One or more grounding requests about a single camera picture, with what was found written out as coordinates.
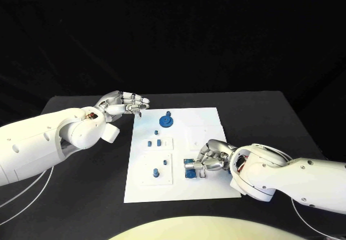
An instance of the table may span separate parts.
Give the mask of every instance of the table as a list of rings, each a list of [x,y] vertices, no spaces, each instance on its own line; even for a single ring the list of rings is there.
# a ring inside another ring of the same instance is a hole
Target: table
[[[152,101],[152,109],[217,107],[225,137],[233,145],[241,147],[260,143],[280,149],[293,158],[325,159],[280,91],[145,96]],[[42,113],[94,106],[100,97],[55,96]],[[243,196],[124,203],[133,123],[135,116],[124,115],[114,122],[120,128],[114,143],[100,140],[93,148],[75,153],[57,165],[39,199],[21,215],[0,226],[0,239],[104,240],[145,223],[181,216],[238,218],[277,227],[303,237],[319,236],[302,222],[290,197],[279,191],[272,202]],[[48,175],[47,173],[25,195],[0,209],[2,222],[34,200]],[[35,179],[37,177],[32,177],[0,187],[2,203]],[[297,209],[308,222],[323,233],[346,234],[346,215],[303,205],[299,205]]]

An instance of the blue object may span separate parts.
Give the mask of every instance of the blue object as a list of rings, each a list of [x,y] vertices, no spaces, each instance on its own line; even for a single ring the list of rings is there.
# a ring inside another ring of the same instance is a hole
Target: blue object
[[[194,163],[194,159],[185,159],[185,160],[184,160],[184,163],[185,163],[185,164]],[[186,177],[188,179],[197,178],[197,177],[198,177],[198,176],[197,176],[197,170],[195,170],[195,169],[185,169],[185,177]]]
[[[172,118],[172,112],[171,111],[166,112],[166,116],[161,117],[159,123],[161,123],[161,126],[163,128],[169,128],[173,125],[173,118]]]
[[[158,178],[161,175],[158,168],[153,169],[153,176]]]

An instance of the white board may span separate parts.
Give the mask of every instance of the white board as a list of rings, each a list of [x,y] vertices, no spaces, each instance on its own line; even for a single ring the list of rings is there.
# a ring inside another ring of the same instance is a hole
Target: white board
[[[173,125],[165,128],[159,120],[168,111]],[[158,146],[158,139],[162,139],[162,146]],[[142,112],[142,119],[136,118],[133,124],[124,203],[241,197],[230,186],[233,175],[228,171],[205,171],[207,178],[199,178],[197,171],[198,177],[186,178],[185,159],[197,159],[210,139],[227,142],[215,107]],[[165,158],[171,159],[168,165],[163,165]],[[153,176],[155,168],[159,177]]]

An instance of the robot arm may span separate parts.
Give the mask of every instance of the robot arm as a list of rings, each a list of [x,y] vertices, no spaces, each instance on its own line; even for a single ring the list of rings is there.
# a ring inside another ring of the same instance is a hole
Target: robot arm
[[[237,148],[211,139],[197,162],[185,168],[230,169],[230,185],[244,195],[269,202],[280,190],[303,205],[346,214],[346,165],[342,162],[290,159],[286,153],[261,144]]]
[[[149,103],[142,96],[114,91],[94,107],[70,108],[3,126],[0,186],[42,173],[100,138],[113,143],[120,129],[110,122],[123,114],[140,118]]]

